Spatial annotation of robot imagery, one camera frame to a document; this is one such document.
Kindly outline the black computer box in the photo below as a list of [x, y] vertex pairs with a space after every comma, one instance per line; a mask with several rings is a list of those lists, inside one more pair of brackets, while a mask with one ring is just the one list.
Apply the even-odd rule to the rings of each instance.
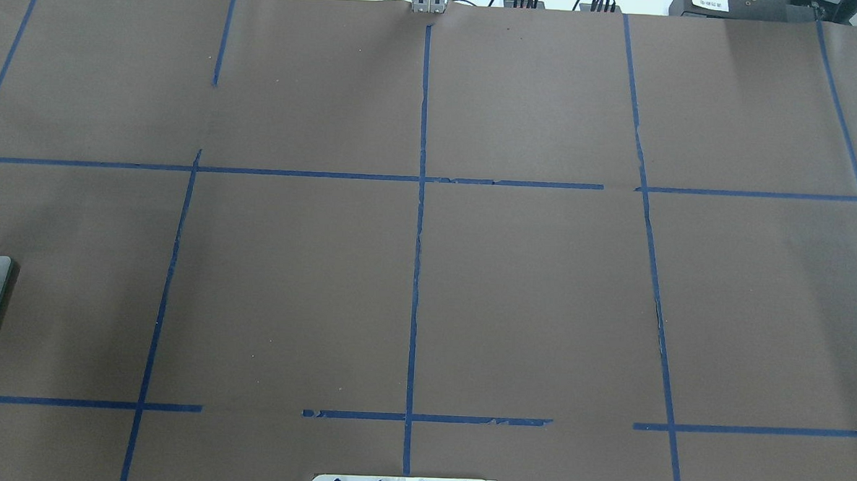
[[669, 16], [706, 17], [758, 22], [815, 22], [818, 14], [807, 5], [792, 0], [673, 0]]

